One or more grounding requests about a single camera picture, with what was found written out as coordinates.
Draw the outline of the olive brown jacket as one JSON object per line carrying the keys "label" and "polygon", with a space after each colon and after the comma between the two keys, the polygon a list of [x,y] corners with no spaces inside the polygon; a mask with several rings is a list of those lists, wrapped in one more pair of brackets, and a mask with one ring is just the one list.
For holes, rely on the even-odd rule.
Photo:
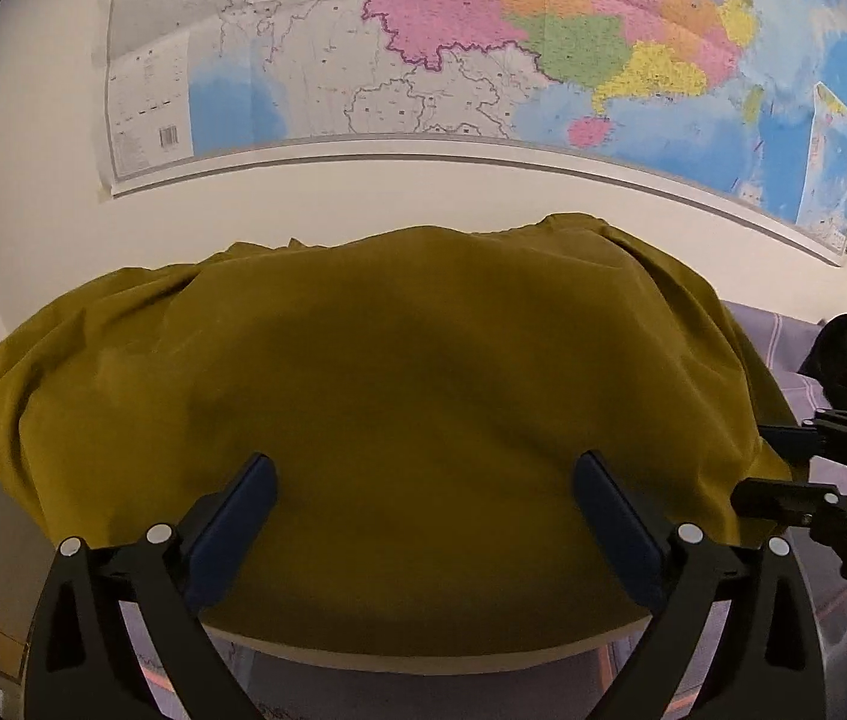
{"label": "olive brown jacket", "polygon": [[238,244],[127,268],[0,343],[0,483],[48,539],[133,541],[252,454],[279,500],[213,628],[285,649],[497,656],[635,624],[574,504],[595,450],[723,543],[793,415],[714,289],[605,221]]}

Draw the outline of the cream pillow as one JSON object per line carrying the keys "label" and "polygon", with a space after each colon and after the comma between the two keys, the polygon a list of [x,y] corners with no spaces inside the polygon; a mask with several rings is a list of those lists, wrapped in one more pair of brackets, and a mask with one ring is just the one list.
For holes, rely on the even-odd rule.
{"label": "cream pillow", "polygon": [[231,634],[213,626],[206,626],[206,632],[241,647],[247,647],[252,652],[291,661],[298,665],[306,665],[306,667],[359,671],[360,673],[410,674],[410,676],[472,676],[472,674],[509,673],[544,667],[558,660],[567,660],[572,656],[592,652],[602,645],[612,644],[631,634],[643,632],[648,624],[650,624],[650,618],[645,616],[638,621],[630,622],[627,626],[620,626],[604,634],[567,645],[529,650],[529,652],[467,656],[397,656],[327,652],[327,650],[300,649],[300,647],[265,642],[265,640],[252,639],[244,635]]}

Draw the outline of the colourful wall map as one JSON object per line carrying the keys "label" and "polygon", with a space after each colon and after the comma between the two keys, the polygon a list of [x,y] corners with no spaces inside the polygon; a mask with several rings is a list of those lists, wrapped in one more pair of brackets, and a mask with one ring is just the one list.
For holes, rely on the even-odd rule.
{"label": "colourful wall map", "polygon": [[117,192],[340,145],[526,149],[847,252],[847,0],[107,0]]}

